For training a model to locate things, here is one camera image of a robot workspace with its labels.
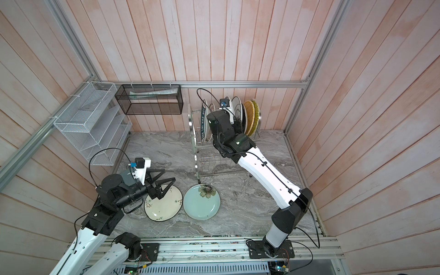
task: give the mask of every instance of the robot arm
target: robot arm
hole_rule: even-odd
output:
[[[50,275],[78,275],[122,219],[124,216],[122,209],[124,207],[140,200],[147,194],[152,198],[157,197],[159,199],[166,194],[176,179],[158,181],[171,182],[162,190],[161,184],[158,183],[153,186],[153,183],[165,171],[147,171],[149,167],[150,160],[148,158],[136,158],[136,165],[133,168],[134,173],[132,173],[135,183],[132,185],[127,185],[119,174],[105,177],[101,185],[96,188],[99,197],[82,222],[78,237],[59,260]],[[152,178],[150,172],[161,173]],[[147,184],[145,183],[146,175],[148,175]],[[115,238],[115,244],[85,274],[107,275],[126,260],[139,260],[142,251],[140,238],[125,232]]]
[[[313,193],[300,189],[285,178],[264,157],[255,143],[241,132],[241,122],[228,108],[228,100],[220,100],[223,109],[207,116],[213,133],[213,145],[224,158],[230,158],[251,173],[272,195],[279,209],[272,215],[272,227],[263,239],[262,248],[269,257],[275,257],[310,205]]]

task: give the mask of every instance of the aluminum frame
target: aluminum frame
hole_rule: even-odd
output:
[[[300,81],[116,81],[122,84],[180,85],[181,88],[305,88],[307,80]]]
[[[141,243],[159,243],[158,260],[155,264],[168,263],[210,263],[210,262],[252,262],[249,258],[247,239],[262,240],[262,236],[223,236],[223,237],[170,237],[141,238]],[[313,259],[344,259],[341,246],[336,237],[320,236],[321,248],[318,249],[304,233],[289,235],[289,240],[305,244],[313,253]],[[112,239],[108,238],[91,257],[87,265],[94,264],[109,249]],[[292,243],[295,258],[291,260],[311,259],[310,252],[301,244]]]

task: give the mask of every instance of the plate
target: plate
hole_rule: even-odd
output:
[[[242,121],[243,113],[242,113],[242,101],[238,96],[234,96],[232,99],[232,109],[234,110],[234,115],[237,120]]]
[[[254,106],[254,120],[252,124],[252,128],[248,134],[248,136],[252,136],[255,131],[257,130],[258,122],[260,121],[260,107],[258,106],[258,103],[255,101],[255,99],[251,99],[253,106]]]
[[[206,99],[202,103],[202,113],[200,114],[200,140],[203,142],[205,140],[205,118],[206,118]]]
[[[242,109],[243,109],[242,112],[244,113],[243,120],[242,120],[242,127],[244,127],[243,133],[246,133],[246,130],[247,130],[247,124],[246,124],[247,113],[246,113],[246,108],[245,108],[245,106],[243,104],[242,104]]]
[[[247,100],[245,102],[245,109],[246,109],[246,132],[245,134],[249,136],[249,132],[252,129],[253,120],[255,119],[255,107],[252,101]]]
[[[220,208],[220,196],[217,190],[208,184],[191,187],[183,198],[183,209],[195,220],[212,218]]]
[[[209,108],[206,110],[206,116],[208,117],[209,113],[214,112],[216,110],[216,107],[214,106],[214,103],[211,103]],[[211,132],[211,128],[209,127],[208,122],[205,121],[205,125],[207,126],[205,129],[205,141],[210,141],[213,137],[213,133]]]
[[[182,192],[172,185],[162,199],[145,198],[144,209],[147,216],[154,221],[165,221],[174,217],[182,207]]]

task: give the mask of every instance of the wooden wall panel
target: wooden wall panel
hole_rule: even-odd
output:
[[[340,0],[60,2],[102,79],[240,81],[306,78]],[[131,51],[122,51],[127,45]],[[284,129],[301,92],[209,90],[219,99],[255,98],[263,129]],[[212,102],[207,93],[201,96]],[[192,109],[202,106],[193,89],[187,101]],[[131,120],[135,131],[182,131],[188,130],[186,116],[135,115]]]
[[[438,269],[439,12],[354,1],[288,133],[353,274]]]
[[[107,13],[116,10],[107,8]],[[111,23],[121,29],[120,22]],[[1,1],[0,48],[0,165],[4,165],[89,74],[44,0]],[[75,238],[73,222],[90,210],[97,196],[87,166],[56,131],[3,189],[2,272],[47,274],[55,266]],[[100,183],[108,171],[94,166],[92,175]]]

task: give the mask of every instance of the marble countertop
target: marble countertop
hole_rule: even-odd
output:
[[[277,169],[302,188],[282,131],[261,131],[257,146]],[[135,133],[126,149],[127,155],[148,157],[152,169],[165,169],[161,179],[175,177],[175,186],[184,196],[196,184],[194,155],[189,132]],[[271,195],[248,172],[207,176],[201,183],[213,185],[221,199],[218,213],[209,220],[191,219],[183,207],[173,218],[155,222],[140,207],[126,214],[111,237],[131,232],[139,237],[265,235],[271,226],[271,215],[277,205]],[[315,231],[311,215],[306,214],[298,227]]]

